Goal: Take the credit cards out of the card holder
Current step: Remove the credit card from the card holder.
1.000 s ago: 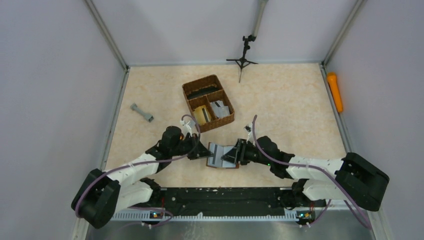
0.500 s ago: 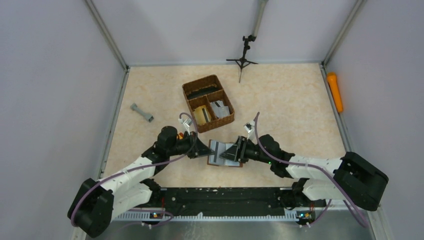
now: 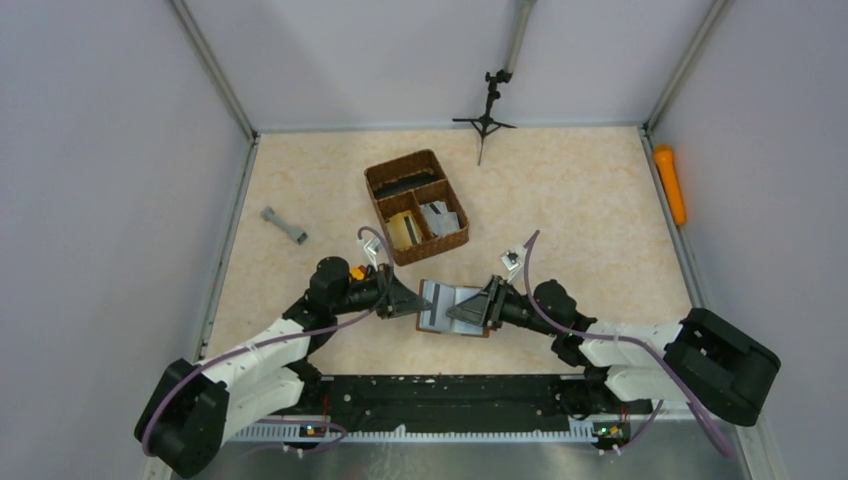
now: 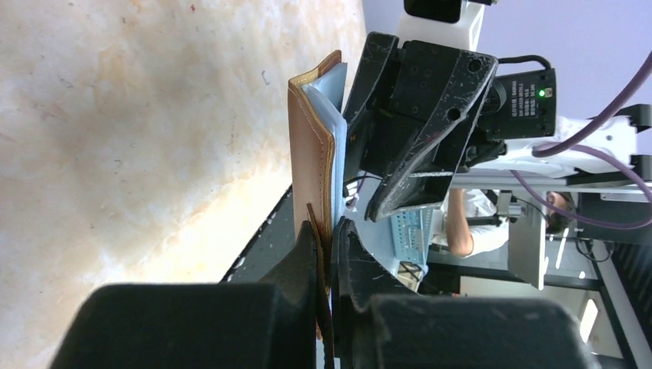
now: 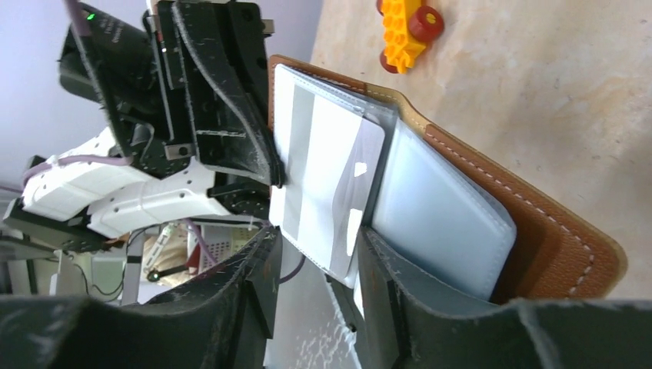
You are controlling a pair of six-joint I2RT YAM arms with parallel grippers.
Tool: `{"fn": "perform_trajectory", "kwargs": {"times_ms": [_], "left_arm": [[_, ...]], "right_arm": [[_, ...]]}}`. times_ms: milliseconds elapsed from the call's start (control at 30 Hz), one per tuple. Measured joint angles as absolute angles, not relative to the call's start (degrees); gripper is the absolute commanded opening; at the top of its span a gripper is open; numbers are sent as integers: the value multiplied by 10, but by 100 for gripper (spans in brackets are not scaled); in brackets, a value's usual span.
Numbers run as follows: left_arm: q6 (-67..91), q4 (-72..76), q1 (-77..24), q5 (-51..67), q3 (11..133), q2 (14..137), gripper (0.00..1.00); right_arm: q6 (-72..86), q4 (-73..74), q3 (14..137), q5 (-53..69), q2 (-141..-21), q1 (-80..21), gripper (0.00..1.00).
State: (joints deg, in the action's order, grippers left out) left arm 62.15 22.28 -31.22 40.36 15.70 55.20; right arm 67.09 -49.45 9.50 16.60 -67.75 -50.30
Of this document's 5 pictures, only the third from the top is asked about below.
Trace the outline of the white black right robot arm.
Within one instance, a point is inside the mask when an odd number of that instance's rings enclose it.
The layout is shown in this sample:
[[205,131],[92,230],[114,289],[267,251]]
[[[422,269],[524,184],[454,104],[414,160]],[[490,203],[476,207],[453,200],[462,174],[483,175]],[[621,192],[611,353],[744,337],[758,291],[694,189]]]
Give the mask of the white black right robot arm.
[[580,313],[555,280],[521,294],[495,276],[446,314],[493,330],[511,324],[552,337],[556,356],[583,368],[587,400],[600,412],[623,402],[670,400],[750,427],[782,366],[771,349],[706,308],[693,307],[670,323],[606,323]]

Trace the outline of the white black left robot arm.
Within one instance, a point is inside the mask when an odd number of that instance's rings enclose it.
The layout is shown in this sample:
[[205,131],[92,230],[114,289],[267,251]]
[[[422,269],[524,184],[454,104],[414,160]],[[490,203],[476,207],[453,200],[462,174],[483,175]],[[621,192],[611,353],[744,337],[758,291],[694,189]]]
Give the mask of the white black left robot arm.
[[222,445],[258,420],[319,404],[318,373],[307,358],[339,329],[339,316],[417,314],[431,302],[398,280],[392,265],[353,269],[322,259],[305,293],[252,339],[203,361],[178,359],[162,374],[134,429],[143,452],[175,473],[204,470]]

